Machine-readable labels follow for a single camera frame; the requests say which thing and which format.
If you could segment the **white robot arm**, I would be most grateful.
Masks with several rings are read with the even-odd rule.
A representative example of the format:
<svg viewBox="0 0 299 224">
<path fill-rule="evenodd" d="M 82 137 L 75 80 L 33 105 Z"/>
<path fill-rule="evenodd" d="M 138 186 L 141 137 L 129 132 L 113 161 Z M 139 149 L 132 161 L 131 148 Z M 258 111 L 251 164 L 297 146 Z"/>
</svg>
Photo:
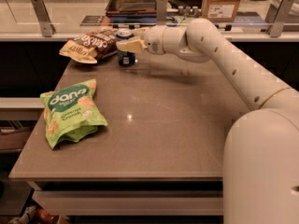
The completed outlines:
<svg viewBox="0 0 299 224">
<path fill-rule="evenodd" d="M 212 60 L 249 112 L 227 134 L 224 224 L 299 224 L 299 92 L 228 41 L 206 19 L 157 24 L 118 42 L 121 51 Z"/>
</svg>

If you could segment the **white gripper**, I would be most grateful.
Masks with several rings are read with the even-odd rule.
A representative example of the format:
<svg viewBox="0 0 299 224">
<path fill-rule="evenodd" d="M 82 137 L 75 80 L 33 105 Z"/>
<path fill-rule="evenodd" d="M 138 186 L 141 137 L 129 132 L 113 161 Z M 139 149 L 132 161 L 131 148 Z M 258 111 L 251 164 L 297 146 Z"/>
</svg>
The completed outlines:
<svg viewBox="0 0 299 224">
<path fill-rule="evenodd" d="M 151 54 L 163 55 L 164 54 L 164 31 L 165 25 L 156 25 L 152 27 L 141 27 L 132 30 L 134 36 L 144 37 L 130 38 L 128 40 L 118 41 L 116 46 L 118 50 L 132 53 L 141 53 L 145 49 Z"/>
</svg>

